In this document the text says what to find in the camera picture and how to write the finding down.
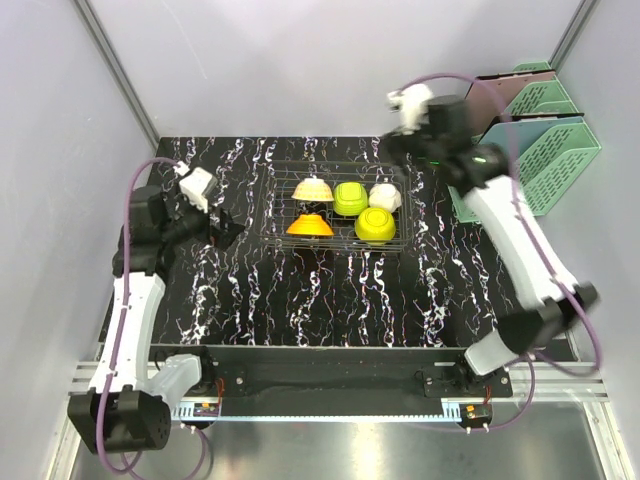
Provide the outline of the white square bowl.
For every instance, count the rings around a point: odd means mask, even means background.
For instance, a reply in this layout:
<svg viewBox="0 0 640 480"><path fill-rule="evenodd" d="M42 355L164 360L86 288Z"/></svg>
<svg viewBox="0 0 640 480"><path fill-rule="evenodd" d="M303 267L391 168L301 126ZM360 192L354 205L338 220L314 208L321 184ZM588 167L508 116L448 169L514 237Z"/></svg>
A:
<svg viewBox="0 0 640 480"><path fill-rule="evenodd" d="M393 213L401 205L400 191L392 183L375 184L369 192L369 206L371 208L382 208Z"/></svg>

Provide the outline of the yellow bottom bowl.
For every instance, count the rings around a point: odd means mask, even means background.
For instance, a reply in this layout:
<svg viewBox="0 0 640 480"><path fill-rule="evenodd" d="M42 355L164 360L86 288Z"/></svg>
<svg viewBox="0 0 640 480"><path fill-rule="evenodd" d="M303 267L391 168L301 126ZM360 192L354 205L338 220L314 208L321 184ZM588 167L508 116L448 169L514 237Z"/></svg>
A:
<svg viewBox="0 0 640 480"><path fill-rule="evenodd" d="M287 228L286 233L298 236L331 237L334 231L319 214L301 214Z"/></svg>

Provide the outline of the patterned bowl green outside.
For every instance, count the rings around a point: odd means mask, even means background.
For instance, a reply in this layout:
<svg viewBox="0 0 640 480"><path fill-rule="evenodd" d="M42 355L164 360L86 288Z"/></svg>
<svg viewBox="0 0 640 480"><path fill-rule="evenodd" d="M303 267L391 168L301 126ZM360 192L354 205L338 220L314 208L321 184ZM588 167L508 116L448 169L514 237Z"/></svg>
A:
<svg viewBox="0 0 640 480"><path fill-rule="evenodd" d="M333 209L341 216L358 216L369 206L368 194L363 184L343 182L333 192Z"/></svg>

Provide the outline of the lime yellow round bowl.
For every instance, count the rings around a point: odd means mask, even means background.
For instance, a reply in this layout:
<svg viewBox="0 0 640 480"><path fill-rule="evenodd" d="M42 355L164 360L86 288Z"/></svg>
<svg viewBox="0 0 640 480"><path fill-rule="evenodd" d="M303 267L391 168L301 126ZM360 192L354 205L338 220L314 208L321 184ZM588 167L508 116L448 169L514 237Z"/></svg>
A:
<svg viewBox="0 0 640 480"><path fill-rule="evenodd" d="M374 245L392 240L396 234L393 215L378 207L363 210L356 219L355 233L358 239Z"/></svg>

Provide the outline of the teal patterned yellow bowl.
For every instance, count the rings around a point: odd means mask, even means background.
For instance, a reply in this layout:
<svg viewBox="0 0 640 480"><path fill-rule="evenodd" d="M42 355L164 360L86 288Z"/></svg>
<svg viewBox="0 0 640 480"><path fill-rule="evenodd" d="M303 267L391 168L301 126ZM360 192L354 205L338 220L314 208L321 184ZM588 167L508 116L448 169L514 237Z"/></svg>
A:
<svg viewBox="0 0 640 480"><path fill-rule="evenodd" d="M320 178L305 178L296 187L291 198L303 202L332 202L331 187Z"/></svg>

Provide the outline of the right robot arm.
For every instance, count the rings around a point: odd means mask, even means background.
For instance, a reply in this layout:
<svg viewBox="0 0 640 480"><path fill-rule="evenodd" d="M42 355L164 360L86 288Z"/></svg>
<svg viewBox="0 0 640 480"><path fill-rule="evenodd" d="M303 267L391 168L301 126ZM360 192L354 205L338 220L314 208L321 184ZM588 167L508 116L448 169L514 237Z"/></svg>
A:
<svg viewBox="0 0 640 480"><path fill-rule="evenodd" d="M383 138L390 155L399 166L412 160L418 169L434 169L457 192L504 262L519 302L465 350L454 371L457 390L476 396L496 370L572 330L598 294L592 284L579 283L554 252L511 175L506 149L472 141L463 98L413 85L390 92L387 100L400 118Z"/></svg>

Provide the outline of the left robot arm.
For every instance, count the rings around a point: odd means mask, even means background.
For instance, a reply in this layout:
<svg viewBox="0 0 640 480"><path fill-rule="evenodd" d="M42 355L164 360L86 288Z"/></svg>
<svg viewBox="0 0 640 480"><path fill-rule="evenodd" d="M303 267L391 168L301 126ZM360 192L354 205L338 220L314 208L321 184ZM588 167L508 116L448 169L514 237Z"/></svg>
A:
<svg viewBox="0 0 640 480"><path fill-rule="evenodd" d="M148 373L151 338L175 248L198 240L224 250L244 227L213 203L214 186L183 181L171 216L157 185L130 193L113 257L114 305L98 366L86 393L67 414L93 454L160 450L168 442L172 410L183 397L213 390L216 372L202 350L168 357Z"/></svg>

